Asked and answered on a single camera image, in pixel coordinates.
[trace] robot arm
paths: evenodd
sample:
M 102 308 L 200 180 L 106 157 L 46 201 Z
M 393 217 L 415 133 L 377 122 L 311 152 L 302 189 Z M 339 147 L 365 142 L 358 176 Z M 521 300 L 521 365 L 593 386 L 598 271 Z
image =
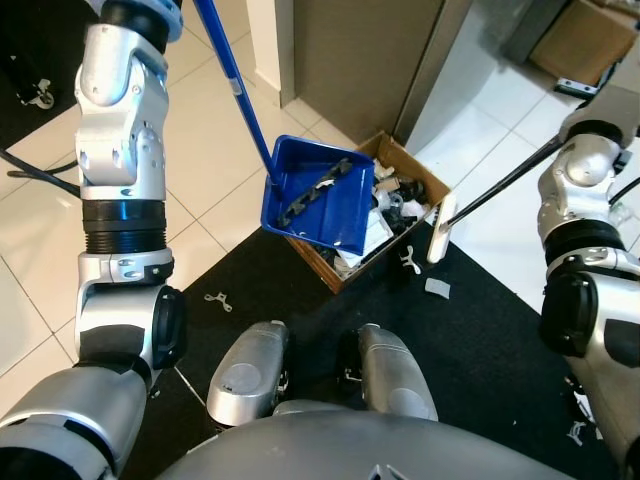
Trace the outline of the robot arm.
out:
M 79 362 L 40 382 L 0 420 L 0 478 L 119 476 L 150 389 L 185 350 L 181 292 L 166 285 L 173 258 L 162 140 L 162 54 L 180 36 L 182 16 L 171 0 L 92 5 L 100 23 L 89 28 L 75 82 L 86 236 Z
M 569 116 L 538 184 L 547 260 L 540 333 L 565 355 L 626 475 L 640 476 L 640 262 L 609 219 L 619 158 L 640 125 L 640 40 Z

